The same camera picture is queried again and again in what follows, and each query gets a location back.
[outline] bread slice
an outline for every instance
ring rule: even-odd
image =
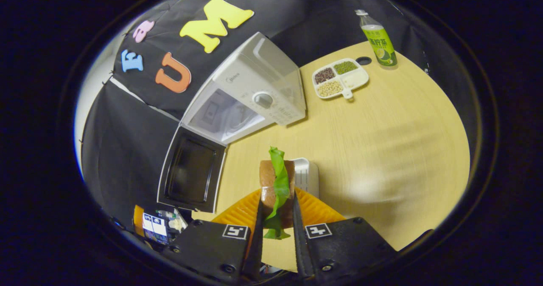
[[[278,213],[281,217],[281,226],[283,228],[292,227],[292,202],[294,199],[294,179],[296,176],[294,170],[294,161],[285,160],[285,168],[288,174],[288,185],[291,191],[285,204],[279,208]],[[266,218],[272,211],[275,204],[275,191],[273,183],[275,181],[275,170],[271,160],[260,161],[260,186],[262,187],[262,194],[260,199],[264,205],[263,212],[264,218]]]

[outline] microwave window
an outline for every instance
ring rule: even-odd
[[[198,142],[181,143],[171,165],[166,195],[185,203],[206,202],[215,156],[213,149]]]

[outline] green lettuce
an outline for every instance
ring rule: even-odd
[[[264,228],[269,228],[266,235],[264,235],[264,238],[283,239],[290,237],[290,235],[285,233],[283,228],[281,228],[281,218],[277,214],[277,210],[285,204],[291,195],[291,190],[288,185],[287,168],[285,167],[285,161],[283,160],[285,152],[280,151],[277,147],[270,146],[269,153],[271,156],[271,164],[275,170],[275,181],[273,183],[275,204],[273,205],[271,213],[264,220]]]

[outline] light wood tabletop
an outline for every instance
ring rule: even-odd
[[[467,186],[470,153],[460,117],[442,89],[396,52],[398,68],[384,70],[368,42],[349,46],[300,68],[307,117],[271,125],[227,149],[216,214],[260,187],[258,167],[270,146],[285,159],[306,158],[319,168],[320,199],[346,218],[361,216],[396,249],[436,228]],[[342,58],[369,56],[369,82],[322,100],[312,86],[317,69]],[[285,230],[293,234],[292,229]],[[296,272],[294,238],[264,239],[262,261]]]

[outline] bottle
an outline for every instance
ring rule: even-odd
[[[384,27],[364,10],[357,9],[355,13],[360,17],[360,27],[372,45],[381,67],[387,70],[397,69],[396,53]]]
[[[175,214],[170,211],[156,210],[155,212],[157,212],[161,218],[168,218],[169,220],[175,219]]]

